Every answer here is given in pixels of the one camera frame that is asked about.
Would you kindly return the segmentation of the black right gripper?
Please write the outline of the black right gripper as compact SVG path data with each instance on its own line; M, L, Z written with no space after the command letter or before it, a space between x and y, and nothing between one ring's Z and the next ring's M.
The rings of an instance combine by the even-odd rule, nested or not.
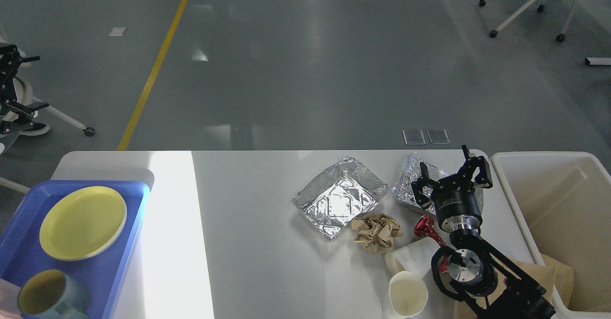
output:
M487 160L471 153L467 145L462 145L461 149L465 161L458 170L458 176L433 180L428 166L420 162L421 175L411 182L418 206L426 210L434 204L437 225L448 234L460 229L476 231L480 228L482 211L476 201L475 189L494 186ZM430 195L424 193L425 188L431 190Z

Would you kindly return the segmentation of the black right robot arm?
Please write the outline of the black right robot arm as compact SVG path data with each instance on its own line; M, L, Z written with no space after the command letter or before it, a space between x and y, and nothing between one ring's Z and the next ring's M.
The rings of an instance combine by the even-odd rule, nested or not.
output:
M439 245L431 259L437 288L467 304L478 319L550 319L556 309L544 297L546 289L482 238L476 190L493 186L490 168L484 157L461 148L465 161L456 173L434 180L421 162L421 174L411 182L417 204L434 206L436 213L436 219L423 215L414 234Z

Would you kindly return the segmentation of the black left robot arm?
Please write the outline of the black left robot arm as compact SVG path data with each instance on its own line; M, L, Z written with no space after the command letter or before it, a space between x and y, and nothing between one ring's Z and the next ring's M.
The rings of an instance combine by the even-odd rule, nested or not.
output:
M26 103L26 82L18 79L18 69L24 63L40 60L39 56L24 56L11 43L1 43L1 134L8 136L41 136L50 132L45 123L35 122L35 112L49 106L47 102Z

